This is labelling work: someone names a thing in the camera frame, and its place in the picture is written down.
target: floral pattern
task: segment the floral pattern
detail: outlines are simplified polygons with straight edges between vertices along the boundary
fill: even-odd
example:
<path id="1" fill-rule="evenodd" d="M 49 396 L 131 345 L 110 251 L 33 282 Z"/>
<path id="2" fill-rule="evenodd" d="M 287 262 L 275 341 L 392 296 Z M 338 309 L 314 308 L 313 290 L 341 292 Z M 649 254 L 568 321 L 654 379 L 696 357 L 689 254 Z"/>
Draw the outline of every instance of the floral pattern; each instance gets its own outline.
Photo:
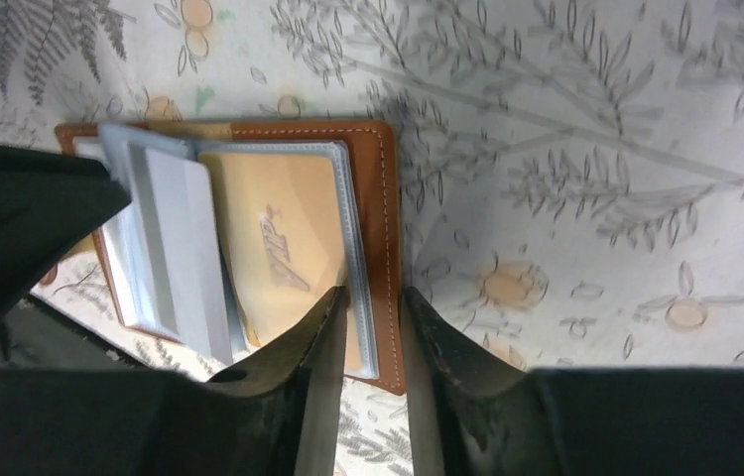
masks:
<path id="1" fill-rule="evenodd" d="M 230 116 L 392 124 L 408 278 L 519 369 L 744 366 L 744 0 L 0 0 L 0 143 Z M 120 326 L 90 253 L 34 292 L 219 369 Z M 341 411 L 335 474 L 412 473 L 404 398 Z"/>

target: floral tablecloth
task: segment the floral tablecloth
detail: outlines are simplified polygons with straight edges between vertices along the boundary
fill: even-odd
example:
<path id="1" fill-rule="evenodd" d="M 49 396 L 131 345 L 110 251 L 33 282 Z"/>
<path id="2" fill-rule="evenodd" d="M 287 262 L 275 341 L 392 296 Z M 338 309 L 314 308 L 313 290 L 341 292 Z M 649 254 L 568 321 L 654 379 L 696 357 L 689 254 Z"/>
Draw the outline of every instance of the floral tablecloth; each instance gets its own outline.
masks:
<path id="1" fill-rule="evenodd" d="M 64 121 L 374 116 L 408 278 L 519 368 L 744 366 L 744 0 L 0 0 L 0 143 Z M 90 253 L 35 293 L 137 357 Z M 347 381 L 340 474 L 411 474 Z"/>

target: brown leather cover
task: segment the brown leather cover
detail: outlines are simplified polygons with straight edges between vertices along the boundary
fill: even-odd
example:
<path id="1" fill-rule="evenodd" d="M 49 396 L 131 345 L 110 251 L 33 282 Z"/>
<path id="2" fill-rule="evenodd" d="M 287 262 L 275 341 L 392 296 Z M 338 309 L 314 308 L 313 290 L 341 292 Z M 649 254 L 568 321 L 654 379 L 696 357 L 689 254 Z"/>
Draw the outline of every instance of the brown leather cover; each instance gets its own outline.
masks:
<path id="1" fill-rule="evenodd" d="M 132 125 L 170 136 L 187 135 L 211 140 L 344 142 L 349 151 L 372 295 L 380 377 L 361 380 L 393 394 L 404 394 L 406 381 L 398 314 L 402 276 L 398 169 L 395 136 L 387 123 L 375 120 L 305 120 L 204 124 L 151 122 Z M 61 124 L 55 133 L 62 150 L 73 155 L 74 139 L 97 136 L 97 126 Z M 106 253 L 100 246 L 102 243 L 99 237 L 95 239 L 98 257 L 108 280 Z"/>

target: stitched edge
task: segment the stitched edge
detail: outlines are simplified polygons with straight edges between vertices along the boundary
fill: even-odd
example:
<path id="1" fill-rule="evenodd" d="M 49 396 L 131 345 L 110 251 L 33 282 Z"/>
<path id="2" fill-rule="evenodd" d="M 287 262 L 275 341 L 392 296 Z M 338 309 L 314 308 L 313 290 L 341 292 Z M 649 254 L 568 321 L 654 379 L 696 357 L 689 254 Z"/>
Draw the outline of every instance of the stitched edge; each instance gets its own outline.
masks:
<path id="1" fill-rule="evenodd" d="M 386 156 L 384 153 L 384 138 L 377 129 L 282 129 L 276 131 L 260 131 L 260 130 L 233 130 L 232 137 L 235 134 L 256 134 L 256 135 L 271 135 L 271 134 L 306 134 L 310 132 L 365 132 L 375 134 L 378 138 L 378 148 L 381 151 L 381 184 L 384 190 L 384 238 L 385 246 L 384 249 L 387 255 L 387 313 L 389 317 L 390 326 L 390 342 L 393 349 L 393 367 L 396 372 L 396 385 L 392 385 L 388 382 L 380 382 L 381 384 L 391 388 L 398 389 L 401 386 L 401 374 L 399 373 L 398 367 L 398 352 L 396 350 L 396 334 L 393 323 L 393 283 L 392 283 L 392 270 L 390 269 L 390 216 L 389 209 L 387 208 L 387 167 L 386 167 Z"/>

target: notebook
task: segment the notebook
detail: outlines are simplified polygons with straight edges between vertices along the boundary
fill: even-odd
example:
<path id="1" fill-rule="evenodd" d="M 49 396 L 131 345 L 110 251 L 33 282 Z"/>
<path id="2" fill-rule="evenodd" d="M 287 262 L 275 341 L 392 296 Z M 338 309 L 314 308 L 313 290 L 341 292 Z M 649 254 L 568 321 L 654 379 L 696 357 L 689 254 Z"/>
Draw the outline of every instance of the notebook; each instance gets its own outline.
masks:
<path id="1" fill-rule="evenodd" d="M 237 345 L 242 342 L 258 348 L 295 324 L 324 290 L 334 284 L 348 284 L 352 299 L 346 375 L 403 393 L 396 305 L 401 278 L 398 206 L 397 194 L 392 191 L 397 190 L 395 145 L 389 127 L 378 121 L 138 126 L 180 139 L 118 125 L 100 126 L 100 139 L 129 143 L 129 147 L 119 146 L 120 150 L 131 151 L 127 162 L 158 160 L 153 170 L 180 162 L 178 177 L 168 178 L 165 184 L 166 189 L 178 187 L 182 192 L 169 194 L 167 205 L 159 200 L 157 207 L 204 209 L 196 206 L 200 201 L 194 189 L 199 187 L 182 185 L 197 184 L 188 181 L 186 169 L 202 167 L 209 177 L 206 189 L 214 214 L 214 249 L 219 255 L 220 275 L 228 279 L 220 280 L 225 319 L 205 317 L 207 327 L 222 328 L 225 321 L 227 345 L 234 349 L 238 339 Z M 111 131 L 115 139 L 110 139 Z M 101 157 L 110 147 L 101 144 L 95 126 L 61 125 L 56 132 L 68 153 Z M 170 148 L 156 147 L 148 152 L 143 142 L 148 138 L 157 145 L 164 141 Z M 153 197 L 153 190 L 149 187 L 146 196 Z M 157 225 L 154 214 L 149 216 L 145 228 L 152 231 Z M 129 324 L 121 310 L 128 299 L 118 294 L 113 273 L 118 272 L 117 265 L 110 266 L 113 253 L 107 243 L 111 239 L 106 238 L 108 225 L 95 233 L 95 243 L 116 308 Z M 160 222 L 158 229 L 165 230 L 165 226 Z M 152 279 L 149 267 L 145 273 Z M 155 320 L 163 324 L 158 317 Z M 177 329 L 187 326 L 187 321 L 180 323 L 173 318 L 173 322 Z M 202 349 L 197 349 L 185 342 L 179 331 L 166 332 L 163 325 L 147 329 L 200 352 L 205 348 L 211 351 L 211 342 L 205 339 Z M 219 335 L 216 330 L 211 333 Z"/>

